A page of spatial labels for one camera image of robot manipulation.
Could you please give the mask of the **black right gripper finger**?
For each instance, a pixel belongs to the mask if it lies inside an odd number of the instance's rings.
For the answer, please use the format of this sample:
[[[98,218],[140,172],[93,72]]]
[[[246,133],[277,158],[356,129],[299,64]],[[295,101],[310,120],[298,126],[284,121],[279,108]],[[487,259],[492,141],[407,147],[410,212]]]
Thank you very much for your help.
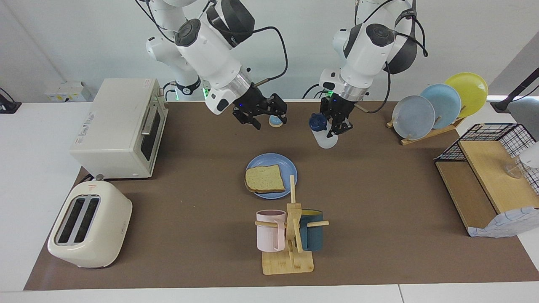
[[[234,117],[241,123],[241,124],[249,124],[254,126],[257,130],[261,129],[261,124],[258,122],[258,120],[251,114],[246,114],[244,112],[234,112]]]
[[[269,122],[272,125],[286,124],[287,104],[277,94],[272,94],[269,99],[269,111],[271,112]]]

